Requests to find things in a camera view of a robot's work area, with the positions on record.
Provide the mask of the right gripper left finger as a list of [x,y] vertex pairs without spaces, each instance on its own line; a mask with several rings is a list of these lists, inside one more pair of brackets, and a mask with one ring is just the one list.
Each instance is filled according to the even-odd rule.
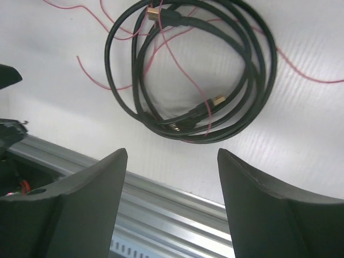
[[108,257],[127,151],[35,189],[1,184],[1,257]]

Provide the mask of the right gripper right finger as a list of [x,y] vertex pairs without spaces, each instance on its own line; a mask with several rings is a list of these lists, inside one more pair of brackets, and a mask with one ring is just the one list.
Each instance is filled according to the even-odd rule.
[[343,257],[343,200],[283,182],[218,151],[236,257]]

